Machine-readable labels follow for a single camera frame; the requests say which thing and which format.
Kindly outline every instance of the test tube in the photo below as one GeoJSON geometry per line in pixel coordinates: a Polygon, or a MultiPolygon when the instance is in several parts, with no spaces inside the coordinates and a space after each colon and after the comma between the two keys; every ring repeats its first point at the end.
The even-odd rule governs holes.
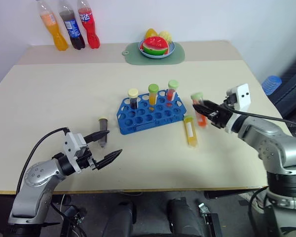
{"type": "Polygon", "coordinates": [[[149,104],[155,105],[157,100],[157,93],[159,91],[159,86],[157,84],[150,84],[148,87],[149,91],[149,104]]]}
{"type": "Polygon", "coordinates": [[[184,116],[183,122],[185,125],[188,144],[192,147],[196,147],[197,138],[196,138],[195,127],[193,123],[193,117],[191,115],[184,116]]]}
{"type": "MultiPolygon", "coordinates": [[[[191,99],[192,99],[194,105],[199,105],[203,101],[203,93],[197,92],[195,94],[192,94],[191,99]]],[[[200,127],[206,127],[206,125],[207,125],[206,117],[202,114],[199,114],[197,111],[195,111],[195,114],[196,114],[196,120],[197,120],[198,125],[200,127]]]]}
{"type": "MultiPolygon", "coordinates": [[[[106,117],[100,117],[99,118],[99,130],[100,131],[106,131],[108,129],[108,119],[106,117]]],[[[108,142],[108,136],[105,135],[99,140],[100,146],[103,148],[108,142]]]]}
{"type": "Polygon", "coordinates": [[[138,107],[138,104],[137,104],[138,90],[135,88],[129,89],[128,96],[129,96],[130,108],[132,108],[133,110],[136,110],[138,107]]]}
{"type": "Polygon", "coordinates": [[[176,96],[176,90],[179,87],[179,83],[177,80],[170,80],[168,86],[169,89],[167,92],[167,100],[173,101],[174,97],[176,96]]]}

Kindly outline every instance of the black cable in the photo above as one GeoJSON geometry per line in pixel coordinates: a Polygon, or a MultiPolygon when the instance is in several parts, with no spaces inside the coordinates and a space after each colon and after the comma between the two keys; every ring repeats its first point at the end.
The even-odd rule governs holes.
{"type": "Polygon", "coordinates": [[[248,207],[248,216],[249,216],[249,220],[250,220],[250,223],[251,223],[251,226],[252,226],[252,229],[255,233],[255,236],[256,237],[260,237],[259,235],[259,231],[258,231],[258,228],[257,228],[257,225],[256,225],[256,222],[253,218],[253,214],[252,214],[252,203],[253,203],[253,200],[255,199],[255,197],[261,193],[262,191],[266,190],[268,188],[268,186],[265,186],[259,190],[257,190],[255,193],[253,193],[250,201],[249,201],[249,207],[248,207]]]}
{"type": "Polygon", "coordinates": [[[25,171],[26,171],[26,168],[28,167],[29,163],[30,163],[30,160],[35,152],[35,150],[37,149],[37,147],[42,143],[42,141],[44,141],[47,137],[49,137],[50,135],[56,133],[56,132],[59,132],[59,131],[64,131],[64,133],[66,134],[67,132],[70,132],[69,128],[67,127],[62,127],[62,128],[58,128],[54,131],[51,131],[49,133],[47,133],[45,136],[43,136],[37,143],[36,145],[33,147],[28,159],[26,160],[24,166],[23,166],[23,169],[22,169],[22,172],[21,172],[21,175],[20,175],[20,178],[19,178],[19,182],[18,182],[18,185],[16,187],[16,194],[18,194],[20,192],[20,189],[21,189],[21,184],[22,184],[22,179],[23,179],[23,176],[25,174],[25,171]]]}
{"type": "Polygon", "coordinates": [[[64,219],[66,219],[67,221],[70,222],[70,224],[72,224],[72,226],[75,226],[82,234],[84,237],[87,237],[87,234],[84,232],[84,230],[78,226],[74,221],[72,221],[70,218],[68,218],[68,216],[66,216],[64,213],[62,213],[60,210],[57,209],[57,207],[55,207],[55,205],[51,202],[50,206],[59,214],[61,215],[64,219]]]}
{"type": "Polygon", "coordinates": [[[235,110],[234,108],[230,107],[227,102],[223,103],[223,106],[230,112],[235,113],[235,114],[239,114],[239,115],[246,115],[246,116],[252,116],[252,117],[257,117],[260,119],[268,119],[268,120],[274,120],[274,121],[280,121],[280,122],[285,122],[285,123],[290,123],[296,126],[296,122],[293,121],[289,121],[286,119],[282,119],[282,118],[275,118],[275,117],[269,117],[269,116],[264,116],[264,115],[257,115],[257,114],[251,114],[251,113],[247,113],[247,112],[242,112],[242,111],[238,111],[235,110]]]}

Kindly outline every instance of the yellow cap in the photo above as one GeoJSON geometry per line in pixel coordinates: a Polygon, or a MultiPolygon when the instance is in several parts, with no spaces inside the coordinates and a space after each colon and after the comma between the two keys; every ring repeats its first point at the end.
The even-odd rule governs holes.
{"type": "Polygon", "coordinates": [[[135,88],[129,89],[128,96],[129,96],[129,98],[137,98],[138,97],[138,90],[135,88]]]}

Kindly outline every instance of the green cap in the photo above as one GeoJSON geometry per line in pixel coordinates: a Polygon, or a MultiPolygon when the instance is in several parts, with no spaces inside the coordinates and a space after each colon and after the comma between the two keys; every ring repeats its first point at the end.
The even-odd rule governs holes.
{"type": "Polygon", "coordinates": [[[177,80],[170,80],[168,83],[170,89],[177,89],[179,87],[179,82],[177,80]]]}
{"type": "Polygon", "coordinates": [[[193,119],[193,116],[192,115],[185,115],[184,119],[193,119]]]}
{"type": "Polygon", "coordinates": [[[191,95],[192,100],[197,100],[199,101],[200,99],[203,99],[203,93],[202,92],[197,92],[195,94],[191,95]]]}
{"type": "Polygon", "coordinates": [[[148,87],[148,91],[150,93],[157,93],[159,90],[159,86],[157,84],[150,84],[148,87]]]}
{"type": "Polygon", "coordinates": [[[128,96],[129,96],[129,98],[137,98],[138,97],[138,90],[135,88],[129,89],[128,96]]]}

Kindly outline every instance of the green placemat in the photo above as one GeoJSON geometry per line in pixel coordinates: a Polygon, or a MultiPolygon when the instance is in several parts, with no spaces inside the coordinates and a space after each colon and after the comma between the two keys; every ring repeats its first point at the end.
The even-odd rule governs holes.
{"type": "Polygon", "coordinates": [[[147,58],[142,55],[138,49],[138,42],[127,45],[126,49],[122,52],[125,60],[129,64],[133,65],[167,65],[167,64],[178,64],[184,61],[185,53],[183,47],[179,43],[174,43],[176,49],[174,52],[166,57],[160,59],[147,58]]]}

